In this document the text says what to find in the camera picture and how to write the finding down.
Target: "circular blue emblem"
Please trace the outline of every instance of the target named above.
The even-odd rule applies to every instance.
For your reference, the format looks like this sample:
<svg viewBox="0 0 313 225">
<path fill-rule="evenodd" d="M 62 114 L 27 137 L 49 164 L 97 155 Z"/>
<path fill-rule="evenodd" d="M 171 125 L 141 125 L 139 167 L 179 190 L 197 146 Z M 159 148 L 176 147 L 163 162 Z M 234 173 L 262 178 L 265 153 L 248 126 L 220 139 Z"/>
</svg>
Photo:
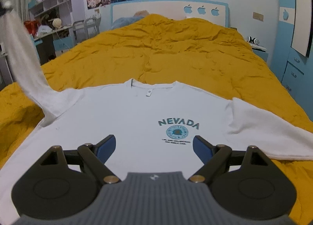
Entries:
<svg viewBox="0 0 313 225">
<path fill-rule="evenodd" d="M 172 139 L 179 140 L 188 136 L 188 130 L 182 125 L 173 125 L 166 130 L 166 134 Z"/>
</svg>

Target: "clothing tag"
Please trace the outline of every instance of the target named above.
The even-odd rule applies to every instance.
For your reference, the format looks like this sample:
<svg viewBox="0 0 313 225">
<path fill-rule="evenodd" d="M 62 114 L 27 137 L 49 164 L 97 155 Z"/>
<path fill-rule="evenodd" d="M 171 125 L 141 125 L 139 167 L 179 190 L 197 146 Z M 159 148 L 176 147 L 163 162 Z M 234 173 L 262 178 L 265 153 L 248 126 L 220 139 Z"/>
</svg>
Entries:
<svg viewBox="0 0 313 225">
<path fill-rule="evenodd" d="M 151 93 L 152 93 L 152 89 L 149 89 L 146 96 L 151 96 Z"/>
</svg>

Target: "white logo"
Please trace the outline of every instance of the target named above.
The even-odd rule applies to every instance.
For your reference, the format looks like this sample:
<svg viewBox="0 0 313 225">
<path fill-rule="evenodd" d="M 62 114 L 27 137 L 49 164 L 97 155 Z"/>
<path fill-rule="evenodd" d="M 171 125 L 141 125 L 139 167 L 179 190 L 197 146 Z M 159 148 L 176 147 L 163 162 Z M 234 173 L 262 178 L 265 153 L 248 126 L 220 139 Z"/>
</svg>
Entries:
<svg viewBox="0 0 313 225">
<path fill-rule="evenodd" d="M 156 181 L 159 178 L 158 175 L 154 174 L 153 176 L 150 176 L 150 179 L 152 179 L 153 181 Z"/>
</svg>

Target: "triangular hole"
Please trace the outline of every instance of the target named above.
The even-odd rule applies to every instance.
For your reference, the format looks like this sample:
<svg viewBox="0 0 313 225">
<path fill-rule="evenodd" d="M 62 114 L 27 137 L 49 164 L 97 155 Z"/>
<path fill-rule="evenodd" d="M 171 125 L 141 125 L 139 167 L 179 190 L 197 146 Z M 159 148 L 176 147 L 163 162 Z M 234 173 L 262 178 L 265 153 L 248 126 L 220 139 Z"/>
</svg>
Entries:
<svg viewBox="0 0 313 225">
<path fill-rule="evenodd" d="M 57 152 L 51 152 L 49 156 L 41 163 L 42 166 L 55 164 L 58 164 Z"/>
<path fill-rule="evenodd" d="M 252 165 L 261 165 L 267 166 L 268 164 L 262 159 L 262 157 L 258 153 L 252 153 L 251 156 L 251 164 Z"/>
</svg>

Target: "wrinkled blanket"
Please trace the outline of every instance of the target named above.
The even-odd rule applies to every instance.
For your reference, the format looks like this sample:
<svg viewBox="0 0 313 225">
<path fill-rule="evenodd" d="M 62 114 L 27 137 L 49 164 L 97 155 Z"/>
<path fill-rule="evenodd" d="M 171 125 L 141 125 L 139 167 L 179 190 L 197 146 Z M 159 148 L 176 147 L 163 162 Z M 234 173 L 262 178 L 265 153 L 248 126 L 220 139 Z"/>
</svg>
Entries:
<svg viewBox="0 0 313 225">
<path fill-rule="evenodd" d="M 242 36 L 201 19 L 149 15 L 77 45 L 42 69 L 58 91 L 130 78 L 148 84 L 177 80 L 226 99 L 238 97 L 313 132 L 305 112 Z M 0 167 L 42 118 L 17 83 L 0 92 Z M 307 225 L 313 219 L 313 162 L 274 162 L 297 189 L 290 217 Z"/>
</svg>

